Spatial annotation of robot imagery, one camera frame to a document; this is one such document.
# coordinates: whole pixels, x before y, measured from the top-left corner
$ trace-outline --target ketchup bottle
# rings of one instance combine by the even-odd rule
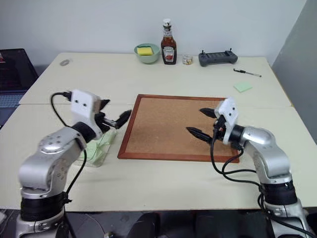
[[[163,20],[164,37],[160,44],[162,48],[162,57],[165,64],[176,64],[177,50],[176,42],[173,39],[170,19]]]

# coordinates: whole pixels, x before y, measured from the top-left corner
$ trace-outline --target bottle cap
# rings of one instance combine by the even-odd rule
[[[170,19],[166,18],[163,20],[164,26],[170,26]]]

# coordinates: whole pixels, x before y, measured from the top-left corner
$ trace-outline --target bottle label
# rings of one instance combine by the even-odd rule
[[[173,62],[174,60],[174,48],[171,46],[165,46],[163,48],[164,58],[166,62]]]
[[[172,31],[169,29],[164,29],[164,36],[165,37],[171,37],[172,36]]]

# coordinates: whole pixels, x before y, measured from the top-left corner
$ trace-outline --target pen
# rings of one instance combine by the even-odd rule
[[[233,71],[235,71],[235,72],[239,72],[239,73],[247,73],[247,74],[250,74],[250,75],[253,75],[253,76],[256,76],[256,77],[262,77],[262,75],[259,75],[259,74],[257,74],[257,73],[250,73],[250,72],[247,72],[247,71],[245,71],[245,70],[241,70],[241,69],[233,69]]]

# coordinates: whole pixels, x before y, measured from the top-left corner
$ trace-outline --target green sticky note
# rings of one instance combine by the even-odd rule
[[[252,85],[249,82],[241,82],[233,85],[235,89],[237,89],[240,93],[245,92],[252,88]]]

